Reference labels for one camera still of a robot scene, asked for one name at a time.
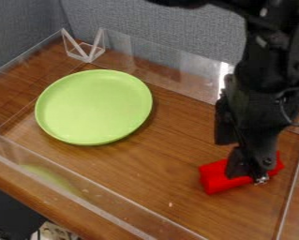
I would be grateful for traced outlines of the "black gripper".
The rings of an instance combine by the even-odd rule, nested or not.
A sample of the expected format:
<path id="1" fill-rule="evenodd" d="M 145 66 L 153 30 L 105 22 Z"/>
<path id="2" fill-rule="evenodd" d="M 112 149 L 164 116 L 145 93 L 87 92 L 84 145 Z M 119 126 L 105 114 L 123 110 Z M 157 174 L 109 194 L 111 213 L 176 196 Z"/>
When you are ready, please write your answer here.
<path id="1" fill-rule="evenodd" d="M 250 176 L 255 184 L 270 180 L 278 165 L 276 144 L 284 128 L 299 128 L 299 82 L 260 92 L 228 74 L 215 103 L 213 142 L 238 143 L 228 155 L 226 177 Z"/>

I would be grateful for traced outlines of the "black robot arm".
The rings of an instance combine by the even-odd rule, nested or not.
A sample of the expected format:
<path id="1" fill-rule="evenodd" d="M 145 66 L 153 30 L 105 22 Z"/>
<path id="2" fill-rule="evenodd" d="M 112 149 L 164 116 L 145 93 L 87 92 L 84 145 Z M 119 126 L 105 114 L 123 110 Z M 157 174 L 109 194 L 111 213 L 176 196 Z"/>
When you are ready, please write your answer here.
<path id="1" fill-rule="evenodd" d="M 224 8 L 246 20 L 246 47 L 215 103 L 213 140 L 236 143 L 226 177 L 270 180 L 282 130 L 299 127 L 299 0 L 147 0 L 169 8 Z"/>

